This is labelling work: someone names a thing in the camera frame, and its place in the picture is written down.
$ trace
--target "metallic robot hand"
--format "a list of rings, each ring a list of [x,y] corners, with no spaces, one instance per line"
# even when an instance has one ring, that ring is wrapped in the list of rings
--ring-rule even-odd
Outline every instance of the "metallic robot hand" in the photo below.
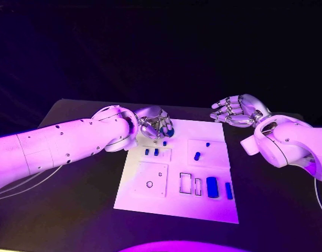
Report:
[[[255,127],[261,119],[271,116],[261,101],[250,94],[227,97],[211,106],[212,109],[218,107],[209,117],[215,122],[225,122],[240,128]]]
[[[159,106],[150,106],[133,111],[140,125],[142,134],[150,139],[171,137],[173,135],[172,122],[168,113]]]

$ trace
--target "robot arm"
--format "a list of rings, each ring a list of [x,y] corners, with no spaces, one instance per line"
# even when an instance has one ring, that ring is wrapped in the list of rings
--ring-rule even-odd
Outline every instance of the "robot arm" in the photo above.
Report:
[[[158,106],[135,113],[109,106],[90,119],[0,138],[0,188],[28,175],[91,156],[102,149],[107,152],[127,150],[136,146],[137,126],[149,138],[169,136],[171,120]]]
[[[322,128],[273,114],[250,95],[230,97],[212,108],[218,106],[224,107],[209,114],[215,122],[255,128],[254,134],[240,142],[247,154],[260,152],[276,167],[287,164],[301,167],[322,181]]]

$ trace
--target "cable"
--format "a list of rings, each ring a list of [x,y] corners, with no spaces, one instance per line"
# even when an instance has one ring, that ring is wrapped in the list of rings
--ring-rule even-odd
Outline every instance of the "cable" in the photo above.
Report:
[[[17,188],[20,185],[22,185],[24,183],[27,183],[34,177],[37,177],[43,172],[38,172],[34,176],[31,176],[25,181],[22,181],[18,185],[12,186],[11,188],[5,189],[4,191],[0,191],[0,194],[8,192],[10,190],[12,190],[14,188]]]
[[[7,195],[7,196],[4,196],[4,197],[1,197],[0,200],[2,200],[4,198],[8,198],[8,197],[11,197],[11,196],[14,196],[14,195],[17,195],[17,194],[25,192],[25,191],[28,191],[30,189],[33,189],[38,184],[41,184],[41,182],[44,182],[44,181],[48,179],[48,177],[58,171],[60,168],[61,168],[61,165],[57,167],[57,169],[54,170],[54,172],[53,172],[53,173],[51,173],[35,185],[33,185],[33,186],[31,186],[30,188],[27,188],[25,190],[20,191],[20,192],[17,192],[17,193],[14,193],[14,194],[10,194],[10,195]]]
[[[317,198],[317,204],[319,204],[319,207],[320,207],[320,210],[322,210],[322,204],[320,204],[319,197],[317,197],[316,178],[314,178],[314,193],[316,193],[316,198]]]

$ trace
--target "white board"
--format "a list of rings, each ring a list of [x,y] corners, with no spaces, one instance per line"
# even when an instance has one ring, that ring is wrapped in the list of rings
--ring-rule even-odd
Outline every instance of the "white board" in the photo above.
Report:
[[[113,208],[238,223],[235,196],[231,192],[228,199],[225,192],[231,177],[222,125],[171,121],[171,138],[152,140],[137,133],[137,147],[127,151]],[[215,177],[217,198],[208,197],[207,177]]]

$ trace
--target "dark table surface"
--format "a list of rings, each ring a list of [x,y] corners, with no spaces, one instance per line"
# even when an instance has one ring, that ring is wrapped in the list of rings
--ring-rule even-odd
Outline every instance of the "dark table surface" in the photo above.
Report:
[[[146,106],[60,100],[40,127],[89,118],[110,104],[130,110]],[[162,108],[171,118],[211,121],[211,109]],[[296,166],[277,169],[260,154],[245,154],[240,141],[251,134],[251,128],[224,125],[240,224],[113,209],[126,152],[102,151],[64,165],[31,190],[0,200],[0,248],[117,251],[160,240],[191,240],[248,251],[322,251],[322,211],[313,178]]]

